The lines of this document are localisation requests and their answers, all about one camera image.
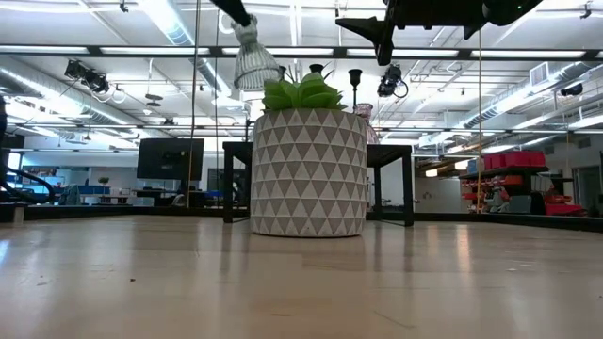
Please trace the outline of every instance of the planter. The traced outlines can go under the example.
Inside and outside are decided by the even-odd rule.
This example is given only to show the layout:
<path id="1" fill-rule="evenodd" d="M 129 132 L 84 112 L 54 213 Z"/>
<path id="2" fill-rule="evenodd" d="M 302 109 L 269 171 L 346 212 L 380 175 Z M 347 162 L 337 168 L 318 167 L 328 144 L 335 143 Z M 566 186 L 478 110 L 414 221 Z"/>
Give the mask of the planter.
<path id="1" fill-rule="evenodd" d="M 267 111 L 253 132 L 254 233 L 352 236 L 367 212 L 367 130 L 328 109 Z"/>

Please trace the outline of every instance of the succulent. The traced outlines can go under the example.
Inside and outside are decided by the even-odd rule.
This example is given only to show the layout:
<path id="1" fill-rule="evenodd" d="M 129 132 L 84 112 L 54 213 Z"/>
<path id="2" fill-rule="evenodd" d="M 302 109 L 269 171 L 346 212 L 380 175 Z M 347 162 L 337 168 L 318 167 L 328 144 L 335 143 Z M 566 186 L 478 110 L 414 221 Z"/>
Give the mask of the succulent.
<path id="1" fill-rule="evenodd" d="M 328 108 L 344 109 L 339 103 L 343 96 L 325 84 L 319 73 L 307 74 L 301 82 L 290 83 L 286 80 L 267 80 L 264 83 L 264 100 L 266 109 L 282 110 L 288 108 Z"/>

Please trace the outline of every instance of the black table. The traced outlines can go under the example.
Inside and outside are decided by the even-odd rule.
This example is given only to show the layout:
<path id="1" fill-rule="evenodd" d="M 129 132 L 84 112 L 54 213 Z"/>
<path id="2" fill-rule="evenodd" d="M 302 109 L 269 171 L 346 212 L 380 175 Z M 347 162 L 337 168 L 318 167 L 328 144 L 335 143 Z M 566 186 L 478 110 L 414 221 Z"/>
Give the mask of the black table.
<path id="1" fill-rule="evenodd" d="M 251 142 L 229 141 L 222 144 L 224 150 L 224 215 L 225 223 L 233 222 L 233 167 L 235 158 L 245 164 L 246 203 L 251 212 L 251 185 L 252 185 L 252 154 Z M 404 226 L 413 226 L 415 215 L 413 208 L 413 169 L 411 154 L 413 148 L 405 145 L 367 145 L 367 167 L 375 172 L 375 208 L 371 219 L 383 219 L 381 168 L 402 160 L 402 183 L 404 195 Z"/>

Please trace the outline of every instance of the spotlight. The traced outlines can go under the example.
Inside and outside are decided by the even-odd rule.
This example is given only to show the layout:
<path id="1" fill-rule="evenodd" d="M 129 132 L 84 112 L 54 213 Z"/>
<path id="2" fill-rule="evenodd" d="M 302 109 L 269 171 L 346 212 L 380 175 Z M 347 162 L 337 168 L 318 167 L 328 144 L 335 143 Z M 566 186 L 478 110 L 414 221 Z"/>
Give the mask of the spotlight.
<path id="1" fill-rule="evenodd" d="M 109 91 L 109 83 L 106 81 L 106 75 L 98 74 L 92 70 L 86 71 L 82 85 L 88 86 L 95 93 L 106 93 Z"/>
<path id="2" fill-rule="evenodd" d="M 571 88 L 568 89 L 562 89 L 561 90 L 561 94 L 562 96 L 577 96 L 582 94 L 582 91 L 584 90 L 584 87 L 582 86 L 582 84 L 577 84 L 575 86 L 572 86 Z"/>
<path id="3" fill-rule="evenodd" d="M 405 88 L 405 91 L 397 93 L 399 88 Z M 380 97 L 385 98 L 395 95 L 398 98 L 404 98 L 408 95 L 408 86 L 402 80 L 402 71 L 399 65 L 390 65 L 381 78 L 381 84 L 377 88 L 377 93 Z"/>
<path id="4" fill-rule="evenodd" d="M 110 85 L 106 81 L 106 74 L 99 74 L 85 67 L 79 61 L 69 60 L 67 69 L 65 69 L 65 76 L 72 80 L 82 80 L 82 85 L 95 93 L 104 94 L 109 91 Z"/>

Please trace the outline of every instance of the table leg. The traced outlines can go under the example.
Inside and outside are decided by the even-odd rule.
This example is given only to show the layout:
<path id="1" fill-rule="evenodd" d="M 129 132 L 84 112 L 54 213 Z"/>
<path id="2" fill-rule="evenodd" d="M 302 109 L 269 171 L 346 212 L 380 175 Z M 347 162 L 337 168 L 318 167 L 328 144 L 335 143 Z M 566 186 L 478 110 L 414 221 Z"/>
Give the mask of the table leg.
<path id="1" fill-rule="evenodd" d="M 404 227 L 415 224 L 415 211 L 413 208 L 413 165 L 411 155 L 402 157 L 402 185 L 404 191 Z"/>
<path id="2" fill-rule="evenodd" d="M 224 183 L 224 215 L 223 220 L 225 223 L 233 222 L 233 151 L 230 148 L 224 150 L 224 177 L 222 178 Z"/>
<path id="3" fill-rule="evenodd" d="M 252 164 L 245 165 L 245 206 L 251 215 L 252 209 Z"/>
<path id="4" fill-rule="evenodd" d="M 381 167 L 375 168 L 375 217 L 377 220 L 381 220 L 382 216 L 381 207 Z"/>

